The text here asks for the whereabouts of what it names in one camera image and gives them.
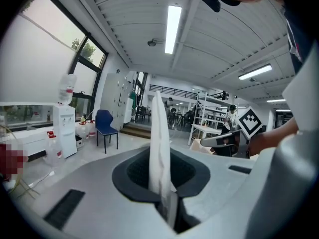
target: railing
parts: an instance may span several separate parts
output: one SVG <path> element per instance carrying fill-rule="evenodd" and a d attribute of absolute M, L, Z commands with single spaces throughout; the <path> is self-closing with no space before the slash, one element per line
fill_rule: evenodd
<path fill-rule="evenodd" d="M 197 99 L 197 94 L 193 92 L 188 92 L 185 90 L 177 90 L 173 88 L 163 87 L 163 86 L 157 86 L 157 85 L 150 85 L 150 91 L 159 91 L 164 94 L 169 94 L 173 96 L 179 96 L 184 98 L 190 98 L 190 99 Z"/>
<path fill-rule="evenodd" d="M 212 97 L 212 98 L 227 100 L 227 99 L 229 98 L 229 93 L 226 92 L 226 93 L 224 94 L 223 92 L 220 92 L 220 93 L 216 93 L 216 94 L 209 95 L 209 96 Z"/>

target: white cloth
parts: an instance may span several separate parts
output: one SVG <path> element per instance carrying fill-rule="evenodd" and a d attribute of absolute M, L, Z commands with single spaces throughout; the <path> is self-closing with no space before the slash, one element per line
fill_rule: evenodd
<path fill-rule="evenodd" d="M 230 130 L 230 124 L 231 124 L 231 123 L 234 124 L 234 121 L 235 121 L 235 119 L 236 119 L 236 112 L 234 112 L 233 114 L 232 114 L 231 112 L 227 112 L 225 118 L 226 118 L 226 121 L 225 121 L 225 123 L 224 123 L 224 126 L 225 126 L 228 130 Z"/>
<path fill-rule="evenodd" d="M 160 92 L 156 91 L 152 101 L 149 190 L 160 195 L 164 215 L 168 209 L 170 189 L 170 149 L 167 118 Z"/>

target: window frame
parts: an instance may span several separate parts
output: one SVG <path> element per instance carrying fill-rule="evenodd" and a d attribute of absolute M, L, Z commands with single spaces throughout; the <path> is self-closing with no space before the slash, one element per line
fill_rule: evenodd
<path fill-rule="evenodd" d="M 103 71 L 103 67 L 105 65 L 106 59 L 109 55 L 108 52 L 106 52 L 106 50 L 94 39 L 94 37 L 91 35 L 90 32 L 88 32 L 79 22 L 78 20 L 64 7 L 64 5 L 59 1 L 59 0 L 50 0 L 52 3 L 54 3 L 55 6 L 57 6 L 59 8 L 59 10 L 67 16 L 67 18 L 80 30 L 84 33 L 84 38 L 82 39 L 80 45 L 78 46 L 75 56 L 73 58 L 73 61 L 71 63 L 70 69 L 68 74 L 73 74 L 75 67 L 77 65 L 77 63 L 81 63 L 82 65 L 88 67 L 89 69 L 93 70 L 94 72 L 97 73 L 96 79 L 95 79 L 95 83 L 93 86 L 93 92 L 92 95 L 86 95 L 83 93 L 75 93 L 73 92 L 73 97 L 75 98 L 82 98 L 82 99 L 90 99 L 90 115 L 88 116 L 89 119 L 92 119 L 92 112 L 94 109 L 94 103 L 95 103 L 95 97 L 96 97 L 96 92 L 98 89 L 98 85 L 99 85 L 99 81 L 101 78 L 101 74 Z M 90 40 L 100 51 L 103 52 L 103 57 L 100 61 L 100 65 L 97 67 L 96 65 L 94 65 L 93 63 L 91 63 L 90 61 L 88 61 L 87 59 L 85 59 L 84 57 L 81 56 L 81 52 L 84 48 L 85 43 L 87 42 L 87 40 Z"/>

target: ceiling light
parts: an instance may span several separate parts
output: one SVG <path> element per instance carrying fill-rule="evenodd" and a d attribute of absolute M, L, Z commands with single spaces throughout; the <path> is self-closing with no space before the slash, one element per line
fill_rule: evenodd
<path fill-rule="evenodd" d="M 239 80 L 245 80 L 245 79 L 248 79 L 248 78 L 251 78 L 251 77 L 254 77 L 258 74 L 262 74 L 262 73 L 265 73 L 265 72 L 268 72 L 270 70 L 272 70 L 273 68 L 271 67 L 270 64 L 268 65 L 265 65 L 263 67 L 260 67 L 260 68 L 257 68 L 249 73 L 246 73 L 246 74 L 243 74 L 241 76 L 239 76 Z"/>
<path fill-rule="evenodd" d="M 268 103 L 274 103 L 274 102 L 284 102 L 286 99 L 277 99 L 277 100 L 267 100 Z"/>
<path fill-rule="evenodd" d="M 180 14 L 181 7 L 172 5 L 168 7 L 165 53 L 173 54 Z"/>
<path fill-rule="evenodd" d="M 290 113 L 291 110 L 276 110 L 277 112 Z"/>

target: ceiling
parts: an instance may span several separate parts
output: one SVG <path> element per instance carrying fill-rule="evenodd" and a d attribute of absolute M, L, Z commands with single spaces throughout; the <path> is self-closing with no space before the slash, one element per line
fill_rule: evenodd
<path fill-rule="evenodd" d="M 132 70 L 218 88 L 254 102 L 281 96 L 295 73 L 288 53 L 286 20 L 272 0 L 231 7 L 219 13 L 201 0 L 80 0 L 104 28 Z M 169 5 L 182 7 L 173 54 L 164 44 Z M 255 77 L 238 76 L 262 65 L 273 70 Z"/>

